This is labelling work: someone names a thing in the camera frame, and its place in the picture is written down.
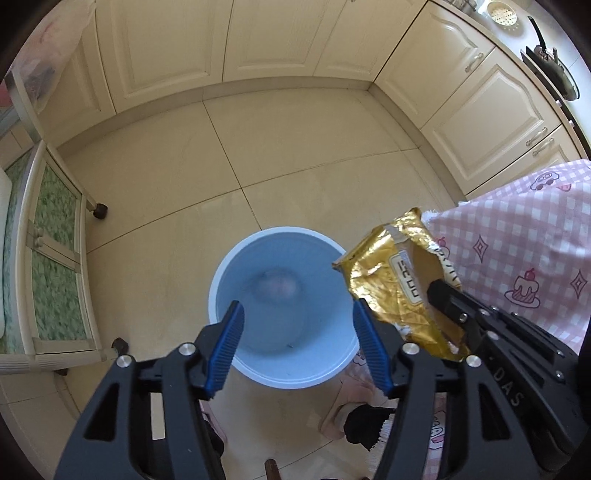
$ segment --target cabinet handle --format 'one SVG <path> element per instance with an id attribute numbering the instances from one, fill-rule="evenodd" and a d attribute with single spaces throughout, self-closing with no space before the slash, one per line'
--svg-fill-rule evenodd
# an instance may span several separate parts
<path id="1" fill-rule="evenodd" d="M 552 145 L 554 143 L 554 137 L 550 137 L 548 140 L 546 140 L 544 143 L 542 143 L 538 148 L 536 148 L 531 154 L 534 157 L 537 157 L 538 155 L 540 155 L 540 152 L 545 149 L 546 147 L 549 147 L 550 145 Z"/>
<path id="2" fill-rule="evenodd" d="M 484 54 L 482 52 L 479 52 L 478 55 L 475 55 L 473 59 L 471 59 L 470 63 L 468 64 L 468 66 L 466 67 L 466 73 L 469 73 L 470 70 L 472 70 L 472 66 L 478 61 L 478 60 L 482 60 L 484 58 Z"/>
<path id="3" fill-rule="evenodd" d="M 525 144 L 529 147 L 533 142 L 539 139 L 542 135 L 548 133 L 548 127 L 544 127 L 542 130 L 537 132 L 533 137 L 531 137 Z"/>

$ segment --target clear plastic bag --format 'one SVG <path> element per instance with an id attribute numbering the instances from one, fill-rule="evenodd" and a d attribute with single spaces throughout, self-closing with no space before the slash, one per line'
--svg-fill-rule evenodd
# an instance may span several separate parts
<path id="1" fill-rule="evenodd" d="M 95 0 L 61 0 L 37 25 L 15 58 L 12 69 L 21 76 L 37 113 L 56 89 L 94 11 Z"/>

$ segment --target black wheel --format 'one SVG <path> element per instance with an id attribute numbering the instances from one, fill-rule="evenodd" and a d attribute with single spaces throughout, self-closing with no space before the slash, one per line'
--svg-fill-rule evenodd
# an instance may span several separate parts
<path id="1" fill-rule="evenodd" d="M 126 355 L 127 352 L 129 352 L 129 344 L 121 337 L 117 337 L 113 340 L 111 348 L 114 348 L 117 351 L 117 356 Z"/>
<path id="2" fill-rule="evenodd" d="M 104 220 L 107 216 L 107 210 L 109 208 L 104 203 L 97 203 L 96 208 L 92 211 L 92 214 L 99 220 Z"/>

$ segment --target wooden stool leg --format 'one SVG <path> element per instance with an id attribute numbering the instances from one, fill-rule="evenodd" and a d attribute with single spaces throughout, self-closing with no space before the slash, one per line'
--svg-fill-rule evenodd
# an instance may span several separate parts
<path id="1" fill-rule="evenodd" d="M 269 458 L 265 462 L 265 473 L 267 474 L 267 480 L 281 480 L 281 475 L 277 468 L 277 462 L 272 458 Z"/>

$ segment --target torn food wrapper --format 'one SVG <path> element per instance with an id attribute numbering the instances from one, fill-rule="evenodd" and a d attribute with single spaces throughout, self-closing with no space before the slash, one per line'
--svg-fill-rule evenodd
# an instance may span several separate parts
<path id="1" fill-rule="evenodd" d="M 468 355 L 464 330 L 427 302 L 432 281 L 461 285 L 419 209 L 374 228 L 333 267 L 343 274 L 351 295 L 365 299 L 376 317 L 395 325 L 407 342 L 448 360 Z"/>

